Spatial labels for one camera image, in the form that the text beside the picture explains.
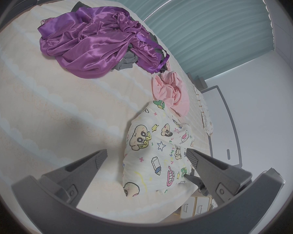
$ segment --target teal curtain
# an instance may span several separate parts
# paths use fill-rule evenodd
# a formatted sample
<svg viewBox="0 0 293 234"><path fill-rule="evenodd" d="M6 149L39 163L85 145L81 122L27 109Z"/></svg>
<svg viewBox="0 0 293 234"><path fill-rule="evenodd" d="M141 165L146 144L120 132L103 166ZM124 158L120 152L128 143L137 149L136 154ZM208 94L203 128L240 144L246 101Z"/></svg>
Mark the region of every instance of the teal curtain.
<svg viewBox="0 0 293 234"><path fill-rule="evenodd" d="M142 20L168 0L112 0ZM263 0L172 0L147 20L183 70L208 79L274 49Z"/></svg>

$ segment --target bed sheet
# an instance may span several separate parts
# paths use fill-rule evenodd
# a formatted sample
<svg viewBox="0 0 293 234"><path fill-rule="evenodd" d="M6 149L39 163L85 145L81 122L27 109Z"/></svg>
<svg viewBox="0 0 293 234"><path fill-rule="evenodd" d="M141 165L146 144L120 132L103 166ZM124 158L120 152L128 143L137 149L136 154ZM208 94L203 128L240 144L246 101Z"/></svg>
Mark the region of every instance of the bed sheet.
<svg viewBox="0 0 293 234"><path fill-rule="evenodd" d="M132 69L114 70L99 79L81 79L40 52L40 21L69 12L77 1L91 7L124 7L152 32L118 2L63 0L33 7L0 33L0 195L26 227L36 230L10 185L107 149L108 158L77 208L112 220L159 222L180 207L196 186L180 184L162 195L148 192L127 198L124 194L126 135L131 121L153 99L153 75L134 64ZM167 50L160 39L159 44ZM182 77L189 93L190 111L181 121L191 124L194 148L210 155L193 84L168 53L172 71Z"/></svg>

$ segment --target purple satin fabric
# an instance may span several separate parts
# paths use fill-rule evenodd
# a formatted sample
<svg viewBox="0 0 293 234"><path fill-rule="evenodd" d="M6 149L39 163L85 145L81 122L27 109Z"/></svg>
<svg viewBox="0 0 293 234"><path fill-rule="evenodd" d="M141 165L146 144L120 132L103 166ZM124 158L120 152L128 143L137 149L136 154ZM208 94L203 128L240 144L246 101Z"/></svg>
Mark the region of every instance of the purple satin fabric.
<svg viewBox="0 0 293 234"><path fill-rule="evenodd" d="M127 10L119 7L81 7L47 20L38 28L40 50L55 56L58 63L81 78L98 78L109 72L125 56L129 43L138 56L137 65L149 73L159 72L161 61L149 33Z"/></svg>

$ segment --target cartoon print shirt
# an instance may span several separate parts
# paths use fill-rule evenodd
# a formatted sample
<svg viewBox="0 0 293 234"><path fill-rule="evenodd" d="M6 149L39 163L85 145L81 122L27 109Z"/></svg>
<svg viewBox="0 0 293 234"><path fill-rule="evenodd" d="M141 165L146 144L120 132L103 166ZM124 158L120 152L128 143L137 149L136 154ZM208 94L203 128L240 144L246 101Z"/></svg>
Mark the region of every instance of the cartoon print shirt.
<svg viewBox="0 0 293 234"><path fill-rule="evenodd" d="M123 189L127 197L148 191L166 193L178 183L191 183L184 174L194 172L186 157L194 138L189 124L181 123L154 100L132 121L126 138Z"/></svg>

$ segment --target cabinet handle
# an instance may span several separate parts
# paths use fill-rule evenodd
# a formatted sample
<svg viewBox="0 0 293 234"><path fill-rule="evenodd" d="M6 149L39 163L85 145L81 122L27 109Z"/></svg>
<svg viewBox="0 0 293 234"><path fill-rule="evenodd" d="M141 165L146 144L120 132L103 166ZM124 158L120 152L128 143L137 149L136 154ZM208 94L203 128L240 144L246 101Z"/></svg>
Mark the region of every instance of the cabinet handle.
<svg viewBox="0 0 293 234"><path fill-rule="evenodd" d="M184 212L187 212L187 209L188 209L188 204L184 204L183 211L184 211Z"/></svg>
<svg viewBox="0 0 293 234"><path fill-rule="evenodd" d="M198 213L198 214L201 214L202 206L203 206L203 205L199 205L199 207L197 208L197 213Z"/></svg>

